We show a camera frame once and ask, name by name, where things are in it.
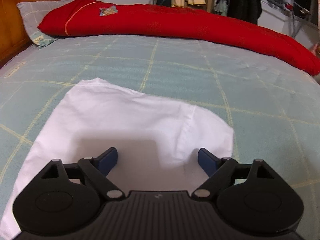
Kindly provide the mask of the red quilt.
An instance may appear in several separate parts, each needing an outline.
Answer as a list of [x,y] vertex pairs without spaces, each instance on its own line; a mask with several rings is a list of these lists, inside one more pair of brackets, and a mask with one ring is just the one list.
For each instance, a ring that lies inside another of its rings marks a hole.
[[204,40],[273,56],[311,76],[319,74],[319,59],[293,38],[201,9],[74,0],[50,11],[38,28],[49,36],[128,34]]

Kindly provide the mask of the black hanging jacket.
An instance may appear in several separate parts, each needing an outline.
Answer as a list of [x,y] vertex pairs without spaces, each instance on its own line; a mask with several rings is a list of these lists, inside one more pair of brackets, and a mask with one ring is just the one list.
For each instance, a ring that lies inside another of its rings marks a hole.
[[261,0],[229,0],[227,17],[257,25],[261,13]]

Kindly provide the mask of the white t-shirt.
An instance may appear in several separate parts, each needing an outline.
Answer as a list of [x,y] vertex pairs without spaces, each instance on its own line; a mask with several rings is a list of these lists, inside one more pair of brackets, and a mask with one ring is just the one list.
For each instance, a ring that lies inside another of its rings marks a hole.
[[81,81],[55,107],[25,158],[1,220],[1,236],[12,239],[20,232],[13,202],[52,159],[75,163],[114,147],[118,162],[108,179],[124,192],[193,191],[206,179],[198,150],[230,157],[233,135],[205,108],[99,78]]

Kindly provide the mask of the metal drying rack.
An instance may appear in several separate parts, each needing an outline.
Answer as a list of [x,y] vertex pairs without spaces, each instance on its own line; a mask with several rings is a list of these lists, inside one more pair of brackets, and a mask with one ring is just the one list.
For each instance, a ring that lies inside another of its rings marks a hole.
[[308,9],[296,0],[261,0],[261,7],[259,26],[296,38],[311,22],[314,5]]

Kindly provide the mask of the teal plaid bed blanket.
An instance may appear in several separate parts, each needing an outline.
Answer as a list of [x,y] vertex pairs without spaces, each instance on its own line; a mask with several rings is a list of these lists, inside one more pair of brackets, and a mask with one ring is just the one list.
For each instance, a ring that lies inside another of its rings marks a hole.
[[298,231],[319,239],[319,84],[271,56],[132,35],[31,46],[1,69],[1,220],[35,139],[65,94],[102,79],[210,110],[234,131],[231,157],[264,159],[300,195]]

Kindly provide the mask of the grey plaid pillow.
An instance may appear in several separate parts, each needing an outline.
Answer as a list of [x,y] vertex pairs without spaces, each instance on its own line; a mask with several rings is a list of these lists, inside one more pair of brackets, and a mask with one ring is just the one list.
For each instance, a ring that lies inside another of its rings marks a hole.
[[20,2],[17,4],[25,31],[31,41],[37,45],[39,49],[55,42],[57,38],[41,32],[38,25],[50,11],[72,1],[74,0]]

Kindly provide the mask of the pink striped curtain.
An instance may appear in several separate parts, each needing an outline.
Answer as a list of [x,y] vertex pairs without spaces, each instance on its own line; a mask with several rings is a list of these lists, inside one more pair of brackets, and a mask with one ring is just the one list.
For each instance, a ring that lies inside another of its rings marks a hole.
[[312,52],[313,55],[320,58],[320,44],[319,43],[316,43],[315,45],[313,45],[313,47],[310,49],[310,51]]

